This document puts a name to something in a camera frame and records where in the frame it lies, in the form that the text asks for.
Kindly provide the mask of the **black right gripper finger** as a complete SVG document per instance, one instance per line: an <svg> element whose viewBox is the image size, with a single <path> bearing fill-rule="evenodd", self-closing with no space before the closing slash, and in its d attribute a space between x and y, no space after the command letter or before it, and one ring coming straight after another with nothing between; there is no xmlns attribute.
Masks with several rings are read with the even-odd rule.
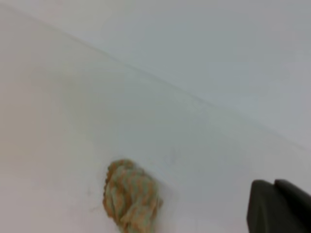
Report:
<svg viewBox="0 0 311 233"><path fill-rule="evenodd" d="M254 180L246 220L250 233L310 233L311 196L287 180Z"/></svg>

